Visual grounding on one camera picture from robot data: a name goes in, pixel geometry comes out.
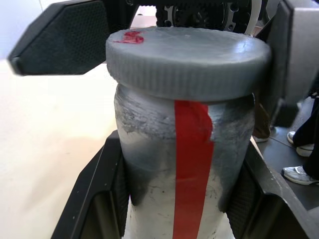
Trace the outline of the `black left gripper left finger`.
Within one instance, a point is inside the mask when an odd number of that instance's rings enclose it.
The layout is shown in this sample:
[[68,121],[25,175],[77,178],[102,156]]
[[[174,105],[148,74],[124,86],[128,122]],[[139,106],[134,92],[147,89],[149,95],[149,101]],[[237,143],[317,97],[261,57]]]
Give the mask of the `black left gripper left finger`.
[[80,172],[53,239],[121,239],[128,214],[129,190],[118,132]]

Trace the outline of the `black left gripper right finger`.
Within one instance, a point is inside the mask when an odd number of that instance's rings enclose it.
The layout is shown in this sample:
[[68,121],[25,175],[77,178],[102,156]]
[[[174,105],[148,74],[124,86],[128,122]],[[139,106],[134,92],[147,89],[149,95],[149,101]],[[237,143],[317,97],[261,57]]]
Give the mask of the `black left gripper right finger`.
[[319,237],[319,188],[292,183],[281,175],[285,166],[302,163],[294,149],[271,139],[260,149],[249,144],[232,152],[218,149],[221,163],[234,156],[243,163],[226,213],[237,239],[317,239]]

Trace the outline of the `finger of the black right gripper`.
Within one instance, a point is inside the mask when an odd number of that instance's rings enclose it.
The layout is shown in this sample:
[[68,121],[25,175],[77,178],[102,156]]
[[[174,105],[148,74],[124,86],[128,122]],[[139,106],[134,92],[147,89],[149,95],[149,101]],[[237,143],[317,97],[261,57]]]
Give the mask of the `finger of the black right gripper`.
[[319,4],[314,0],[282,0],[257,38],[272,49],[269,77],[260,102],[271,125],[290,127],[319,76]]
[[127,29],[134,0],[69,0],[51,4],[25,30],[8,61],[25,75],[81,75],[106,60],[109,35]]

